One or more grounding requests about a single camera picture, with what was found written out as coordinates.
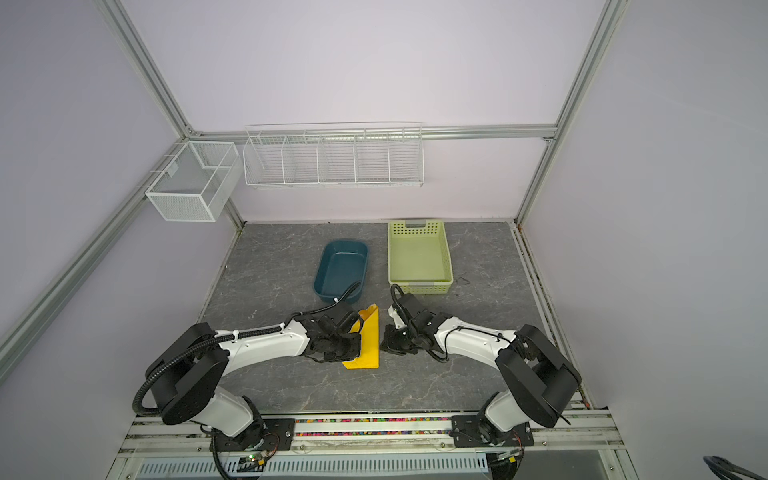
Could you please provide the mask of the yellow paper napkin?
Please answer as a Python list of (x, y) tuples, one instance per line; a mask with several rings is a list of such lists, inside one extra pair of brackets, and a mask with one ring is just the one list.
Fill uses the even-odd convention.
[(380, 309), (371, 304), (358, 312), (361, 319), (351, 328), (351, 333), (361, 335), (360, 354), (357, 358), (343, 363), (347, 370), (372, 370), (380, 366)]

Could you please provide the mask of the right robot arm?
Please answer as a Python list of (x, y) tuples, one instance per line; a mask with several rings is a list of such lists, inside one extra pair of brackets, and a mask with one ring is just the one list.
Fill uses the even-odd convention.
[(492, 395), (473, 416), (451, 418), (458, 447), (529, 444), (530, 424), (553, 428), (563, 419), (582, 377), (573, 363), (537, 327), (498, 330), (434, 313), (415, 295), (390, 286), (394, 323), (385, 328), (380, 349), (394, 355), (421, 351), (445, 363), (462, 356), (494, 368), (506, 390)]

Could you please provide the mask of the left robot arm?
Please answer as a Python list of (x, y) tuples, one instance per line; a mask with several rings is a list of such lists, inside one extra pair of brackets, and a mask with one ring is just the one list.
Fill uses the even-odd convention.
[(220, 386), (237, 370), (280, 358), (304, 357), (319, 364), (360, 357), (365, 321), (348, 298), (356, 281), (333, 303), (292, 313), (280, 324), (246, 330), (214, 330), (206, 322), (189, 327), (146, 370), (132, 400), (134, 413), (166, 425), (191, 421), (248, 449), (268, 435), (254, 402)]

